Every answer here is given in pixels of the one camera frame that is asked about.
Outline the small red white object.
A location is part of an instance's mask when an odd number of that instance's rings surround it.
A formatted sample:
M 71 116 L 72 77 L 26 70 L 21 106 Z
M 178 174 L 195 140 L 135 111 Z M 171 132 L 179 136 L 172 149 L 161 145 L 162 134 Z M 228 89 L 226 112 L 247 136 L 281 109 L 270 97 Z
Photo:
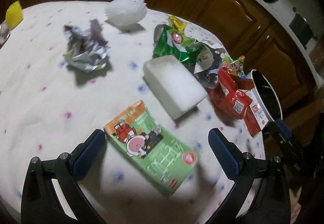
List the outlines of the small red white object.
M 0 28 L 0 46 L 3 46 L 3 44 L 7 41 L 9 35 L 10 35 L 9 26 L 4 21 L 3 23 L 1 23 L 1 28 Z

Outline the white foam block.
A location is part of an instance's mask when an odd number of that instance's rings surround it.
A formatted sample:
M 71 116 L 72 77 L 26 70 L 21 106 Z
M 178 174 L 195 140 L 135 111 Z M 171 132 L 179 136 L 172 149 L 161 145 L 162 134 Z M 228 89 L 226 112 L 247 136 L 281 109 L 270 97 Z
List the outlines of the white foam block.
M 146 61 L 144 79 L 169 116 L 177 120 L 195 108 L 207 92 L 174 56 Z

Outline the brown wooden lower cabinets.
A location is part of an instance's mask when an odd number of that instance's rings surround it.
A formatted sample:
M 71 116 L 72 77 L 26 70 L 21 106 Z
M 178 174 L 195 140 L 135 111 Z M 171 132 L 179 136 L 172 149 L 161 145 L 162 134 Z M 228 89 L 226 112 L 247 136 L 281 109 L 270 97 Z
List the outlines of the brown wooden lower cabinets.
M 1 14 L 14 1 L 23 7 L 47 1 L 1 0 Z M 111 0 L 78 0 L 111 1 Z M 315 71 L 292 31 L 260 0 L 145 0 L 155 10 L 189 20 L 214 33 L 245 71 L 260 71 L 273 86 L 287 122 L 315 119 L 320 101 Z

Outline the black stock pot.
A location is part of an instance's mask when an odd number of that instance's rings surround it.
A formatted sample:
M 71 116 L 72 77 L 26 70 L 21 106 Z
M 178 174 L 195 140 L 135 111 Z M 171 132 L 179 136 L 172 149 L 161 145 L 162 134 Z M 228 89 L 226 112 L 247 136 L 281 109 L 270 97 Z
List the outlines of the black stock pot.
M 303 45 L 305 50 L 307 50 L 306 45 L 311 39 L 317 40 L 317 37 L 314 35 L 309 23 L 306 21 L 306 18 L 302 17 L 298 12 L 296 7 L 292 8 L 294 12 L 294 18 L 289 24 L 289 27 L 294 32 L 300 43 Z

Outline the yellow sponge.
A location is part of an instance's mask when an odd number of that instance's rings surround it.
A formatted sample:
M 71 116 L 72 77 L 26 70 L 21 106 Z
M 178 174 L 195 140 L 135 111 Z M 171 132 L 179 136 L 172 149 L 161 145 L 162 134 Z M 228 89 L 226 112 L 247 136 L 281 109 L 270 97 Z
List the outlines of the yellow sponge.
M 19 1 L 10 5 L 6 11 L 5 21 L 10 30 L 16 28 L 23 20 L 22 7 Z

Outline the silver foil wrapper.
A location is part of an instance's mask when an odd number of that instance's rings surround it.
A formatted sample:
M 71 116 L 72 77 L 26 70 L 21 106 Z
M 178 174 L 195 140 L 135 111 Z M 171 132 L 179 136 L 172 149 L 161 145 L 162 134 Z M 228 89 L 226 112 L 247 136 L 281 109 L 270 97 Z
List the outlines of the silver foil wrapper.
M 65 61 L 86 73 L 104 69 L 111 49 L 102 30 L 97 19 L 91 20 L 90 27 L 86 30 L 72 25 L 64 26 L 63 32 L 68 40 L 68 49 L 63 54 Z

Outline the red snack bag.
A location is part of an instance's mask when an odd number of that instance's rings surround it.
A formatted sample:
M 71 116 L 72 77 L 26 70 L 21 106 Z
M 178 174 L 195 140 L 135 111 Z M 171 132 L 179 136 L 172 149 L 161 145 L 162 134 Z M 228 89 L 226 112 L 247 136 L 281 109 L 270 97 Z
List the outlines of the red snack bag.
M 243 71 L 245 56 L 236 60 L 223 57 L 215 88 L 207 89 L 214 106 L 236 120 L 243 120 L 251 136 L 268 123 L 264 108 L 253 93 L 255 84 Z

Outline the white round trash bin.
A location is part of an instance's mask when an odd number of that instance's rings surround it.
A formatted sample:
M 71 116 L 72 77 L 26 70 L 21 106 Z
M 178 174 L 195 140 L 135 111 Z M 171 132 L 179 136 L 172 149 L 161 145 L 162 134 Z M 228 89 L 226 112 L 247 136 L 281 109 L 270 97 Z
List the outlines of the white round trash bin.
M 263 108 L 268 120 L 273 122 L 281 120 L 283 116 L 278 96 L 266 77 L 253 69 L 247 74 L 247 78 L 253 81 L 252 93 Z

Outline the green snack bag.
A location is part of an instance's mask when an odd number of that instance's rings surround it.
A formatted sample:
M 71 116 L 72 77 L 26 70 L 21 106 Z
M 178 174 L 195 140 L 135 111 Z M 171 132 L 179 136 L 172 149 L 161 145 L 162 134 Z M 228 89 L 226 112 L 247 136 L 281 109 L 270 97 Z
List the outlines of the green snack bag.
M 210 68 L 214 63 L 211 48 L 195 38 L 185 35 L 187 23 L 174 15 L 168 17 L 168 24 L 159 24 L 154 29 L 153 57 L 174 56 L 185 66 Z

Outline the white foam fruit net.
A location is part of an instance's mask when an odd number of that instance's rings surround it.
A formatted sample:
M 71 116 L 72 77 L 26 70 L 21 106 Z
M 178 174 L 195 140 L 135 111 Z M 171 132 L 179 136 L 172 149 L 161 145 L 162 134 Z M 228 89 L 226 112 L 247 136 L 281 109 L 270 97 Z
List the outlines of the white foam fruit net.
M 113 0 L 104 9 L 108 22 L 118 28 L 139 23 L 145 18 L 147 10 L 144 0 Z

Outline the green drink carton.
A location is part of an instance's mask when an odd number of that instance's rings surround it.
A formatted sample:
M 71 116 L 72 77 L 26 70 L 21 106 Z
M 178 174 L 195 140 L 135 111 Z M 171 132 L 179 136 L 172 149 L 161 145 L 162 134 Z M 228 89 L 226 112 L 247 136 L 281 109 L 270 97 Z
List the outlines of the green drink carton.
M 155 120 L 143 101 L 134 103 L 104 126 L 112 145 L 165 195 L 174 194 L 200 154 Z

